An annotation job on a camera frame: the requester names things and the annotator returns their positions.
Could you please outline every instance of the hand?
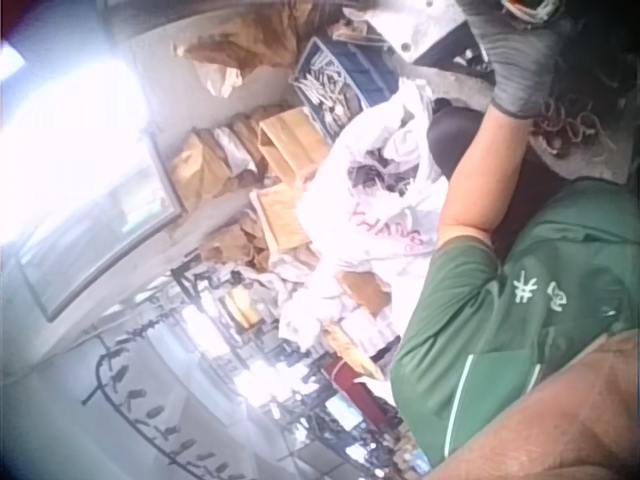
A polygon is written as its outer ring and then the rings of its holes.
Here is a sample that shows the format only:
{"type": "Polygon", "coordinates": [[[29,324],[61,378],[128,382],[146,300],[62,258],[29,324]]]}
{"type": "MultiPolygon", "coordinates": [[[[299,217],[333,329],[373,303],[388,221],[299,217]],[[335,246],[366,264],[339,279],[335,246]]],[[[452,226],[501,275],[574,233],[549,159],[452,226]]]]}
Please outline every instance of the hand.
{"type": "Polygon", "coordinates": [[[515,118],[535,117],[549,95],[570,21],[560,18],[545,27],[519,29],[501,12],[499,0],[457,2],[493,64],[493,104],[515,118]]]}

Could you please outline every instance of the crate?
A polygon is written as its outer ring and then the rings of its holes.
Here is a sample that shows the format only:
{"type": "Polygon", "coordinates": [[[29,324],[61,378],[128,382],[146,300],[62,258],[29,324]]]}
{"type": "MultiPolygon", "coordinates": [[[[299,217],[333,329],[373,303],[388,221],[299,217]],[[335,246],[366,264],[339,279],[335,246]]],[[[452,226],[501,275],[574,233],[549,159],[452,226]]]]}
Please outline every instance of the crate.
{"type": "MultiPolygon", "coordinates": [[[[313,37],[309,41],[298,63],[294,78],[306,74],[311,60],[321,50],[328,53],[336,65],[344,71],[346,81],[356,92],[363,110],[386,102],[398,91],[398,74],[385,62],[381,47],[353,45],[318,37],[313,37]]],[[[294,87],[325,138],[333,143],[338,134],[330,132],[325,125],[322,109],[314,105],[302,89],[294,87]]]]}

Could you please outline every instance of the brown paper bag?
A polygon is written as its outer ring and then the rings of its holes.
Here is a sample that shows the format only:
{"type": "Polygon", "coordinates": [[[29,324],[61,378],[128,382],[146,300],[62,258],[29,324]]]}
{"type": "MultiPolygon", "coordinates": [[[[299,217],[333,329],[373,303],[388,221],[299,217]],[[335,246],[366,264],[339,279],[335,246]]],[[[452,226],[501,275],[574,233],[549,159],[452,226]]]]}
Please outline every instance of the brown paper bag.
{"type": "Polygon", "coordinates": [[[195,210],[204,200],[219,196],[230,176],[224,157],[206,145],[195,131],[171,164],[171,179],[187,212],[195,210]]]}

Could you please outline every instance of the dark fabric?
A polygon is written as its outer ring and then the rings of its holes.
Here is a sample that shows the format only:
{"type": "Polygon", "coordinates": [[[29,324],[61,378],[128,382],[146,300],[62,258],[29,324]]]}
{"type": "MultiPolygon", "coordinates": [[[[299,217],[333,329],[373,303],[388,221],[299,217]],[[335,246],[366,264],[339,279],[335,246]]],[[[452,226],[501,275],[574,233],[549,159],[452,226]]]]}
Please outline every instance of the dark fabric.
{"type": "MultiPolygon", "coordinates": [[[[471,145],[482,118],[483,113],[462,107],[446,108],[434,115],[427,132],[429,148],[447,179],[451,179],[471,145]]],[[[568,180],[549,169],[533,149],[527,149],[509,209],[492,235],[499,260],[504,261],[524,227],[567,183],[568,180]]]]}

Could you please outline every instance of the green t-shirt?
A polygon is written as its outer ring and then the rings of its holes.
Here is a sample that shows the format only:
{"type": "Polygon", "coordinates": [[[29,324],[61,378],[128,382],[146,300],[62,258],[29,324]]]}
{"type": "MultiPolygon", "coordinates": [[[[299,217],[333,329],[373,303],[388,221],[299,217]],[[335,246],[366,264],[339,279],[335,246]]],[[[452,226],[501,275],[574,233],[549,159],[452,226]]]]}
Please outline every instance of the green t-shirt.
{"type": "Polygon", "coordinates": [[[638,206],[601,181],[554,198],[504,265],[474,237],[438,249],[391,372],[431,464],[594,342],[637,328],[639,297],[638,206]]]}

